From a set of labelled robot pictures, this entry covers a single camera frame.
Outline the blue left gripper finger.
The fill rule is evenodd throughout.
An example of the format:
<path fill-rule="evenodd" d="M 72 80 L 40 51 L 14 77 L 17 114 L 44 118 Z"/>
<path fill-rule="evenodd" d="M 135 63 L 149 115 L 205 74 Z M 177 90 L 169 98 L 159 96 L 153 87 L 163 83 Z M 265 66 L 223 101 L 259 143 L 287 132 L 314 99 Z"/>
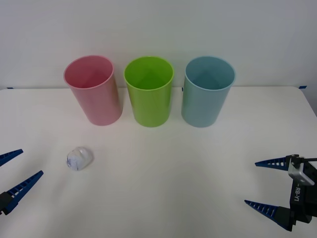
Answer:
<path fill-rule="evenodd" d="M 18 149 L 18 150 L 0 155 L 0 166 L 3 166 L 4 164 L 6 164 L 7 162 L 9 162 L 10 160 L 12 160 L 13 158 L 17 157 L 18 155 L 22 153 L 23 153 L 23 150 Z"/>
<path fill-rule="evenodd" d="M 8 215 L 18 205 L 19 201 L 29 192 L 44 174 L 43 171 L 35 173 L 22 183 L 0 194 L 0 214 Z"/>

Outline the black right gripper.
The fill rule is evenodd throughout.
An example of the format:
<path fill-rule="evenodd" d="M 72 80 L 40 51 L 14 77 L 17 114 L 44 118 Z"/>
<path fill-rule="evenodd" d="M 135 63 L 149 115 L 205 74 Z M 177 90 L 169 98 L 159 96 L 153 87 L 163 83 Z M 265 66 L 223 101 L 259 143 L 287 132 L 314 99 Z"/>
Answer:
<path fill-rule="evenodd" d="M 311 163 L 289 163 L 289 156 L 285 156 L 259 161 L 255 166 L 288 171 L 293 179 L 290 208 L 244 200 L 247 205 L 289 232 L 297 221 L 308 224 L 317 216 L 317 169 Z"/>

